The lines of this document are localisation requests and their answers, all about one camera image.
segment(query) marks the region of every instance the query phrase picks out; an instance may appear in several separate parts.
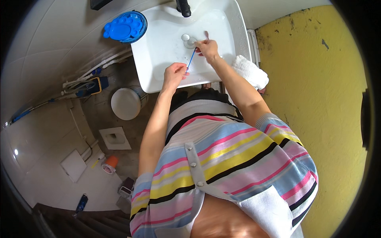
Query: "hand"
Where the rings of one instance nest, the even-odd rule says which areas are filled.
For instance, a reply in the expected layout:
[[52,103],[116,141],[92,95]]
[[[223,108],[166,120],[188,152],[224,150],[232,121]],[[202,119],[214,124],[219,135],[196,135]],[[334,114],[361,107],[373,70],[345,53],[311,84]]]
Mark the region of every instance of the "hand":
[[164,83],[162,91],[168,91],[173,95],[181,80],[185,79],[186,75],[189,75],[189,73],[185,73],[186,70],[187,65],[184,63],[175,62],[168,66],[164,72]]
[[195,43],[197,48],[196,52],[200,53],[199,56],[205,56],[207,62],[210,64],[213,59],[219,57],[217,52],[217,42],[215,40],[203,40]]

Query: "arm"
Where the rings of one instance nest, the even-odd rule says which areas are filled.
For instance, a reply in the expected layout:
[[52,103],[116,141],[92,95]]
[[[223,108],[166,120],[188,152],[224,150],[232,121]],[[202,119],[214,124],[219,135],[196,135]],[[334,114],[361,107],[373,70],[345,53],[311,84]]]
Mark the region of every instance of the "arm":
[[165,145],[171,99],[180,81],[185,79],[186,69],[184,63],[173,63],[165,69],[163,88],[159,93],[140,145],[138,176],[155,171]]
[[205,56],[214,68],[247,124],[254,127],[259,117],[271,112],[258,91],[219,56],[217,43],[214,40],[204,40],[197,42],[196,45],[198,47],[196,52],[200,53],[200,56]]

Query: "black faucet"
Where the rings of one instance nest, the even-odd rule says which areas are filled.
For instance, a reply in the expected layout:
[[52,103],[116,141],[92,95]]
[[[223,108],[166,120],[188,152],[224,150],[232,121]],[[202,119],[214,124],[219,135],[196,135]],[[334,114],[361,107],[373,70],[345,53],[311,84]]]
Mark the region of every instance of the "black faucet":
[[188,4],[188,0],[176,0],[177,11],[185,18],[191,16],[191,7]]

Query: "bathroom floor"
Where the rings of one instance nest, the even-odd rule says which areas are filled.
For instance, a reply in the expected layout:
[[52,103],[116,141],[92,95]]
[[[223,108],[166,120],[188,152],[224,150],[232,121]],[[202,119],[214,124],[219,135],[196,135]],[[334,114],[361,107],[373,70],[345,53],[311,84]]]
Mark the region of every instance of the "bathroom floor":
[[[133,56],[129,57],[126,62],[110,65],[101,72],[100,76],[108,77],[109,86],[102,90],[101,93],[92,95],[87,100],[84,99],[82,101],[81,105],[83,113],[91,132],[95,139],[99,141],[98,145],[105,153],[106,157],[115,155],[119,158],[116,174],[122,180],[127,177],[136,180],[138,176],[140,144],[159,93],[149,94],[148,102],[142,108],[139,115],[132,120],[124,121],[119,119],[113,113],[111,109],[111,97],[119,88],[127,88],[135,85],[140,86]],[[200,88],[201,85],[196,85],[183,88],[183,90],[188,91],[190,96],[200,90]],[[220,83],[218,82],[212,83],[212,88],[221,92]],[[99,130],[120,126],[123,127],[126,138],[130,143],[131,150],[107,149]]]

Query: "sink basin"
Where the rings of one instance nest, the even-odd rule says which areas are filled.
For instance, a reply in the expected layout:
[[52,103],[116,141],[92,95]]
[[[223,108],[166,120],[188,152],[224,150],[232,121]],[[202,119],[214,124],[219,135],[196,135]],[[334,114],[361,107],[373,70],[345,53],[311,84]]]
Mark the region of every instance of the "sink basin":
[[[194,49],[184,46],[181,39],[188,34],[198,41],[204,40],[204,31],[216,40],[218,53],[228,64],[235,56],[251,60],[248,36],[238,3],[235,0],[189,1],[192,15],[184,18],[171,2],[143,11],[147,18],[147,32],[131,44],[136,70],[142,89],[146,93],[159,92],[166,67],[173,62],[189,64]],[[189,66],[189,76],[179,88],[220,81],[204,57],[196,53]]]

